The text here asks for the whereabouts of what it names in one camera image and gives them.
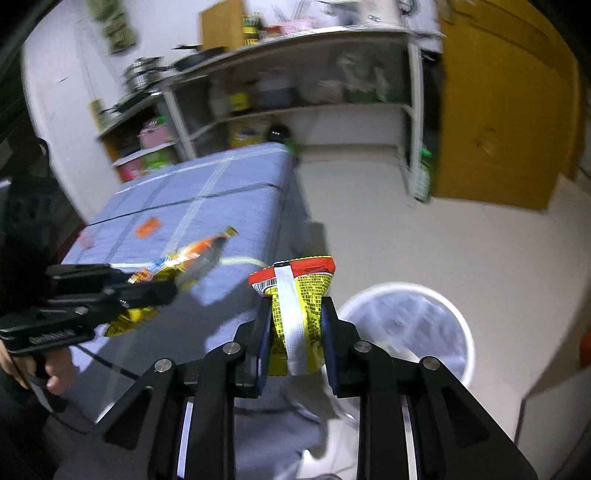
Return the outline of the person's left hand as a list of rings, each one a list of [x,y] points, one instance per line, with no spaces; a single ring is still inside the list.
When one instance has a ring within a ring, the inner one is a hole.
[[[49,351],[44,355],[44,370],[48,375],[46,388],[55,395],[62,395],[74,383],[79,369],[73,364],[69,348]],[[1,368],[13,377],[22,387],[28,388],[24,373],[35,376],[36,363],[32,357],[10,356],[4,344],[1,344]]]

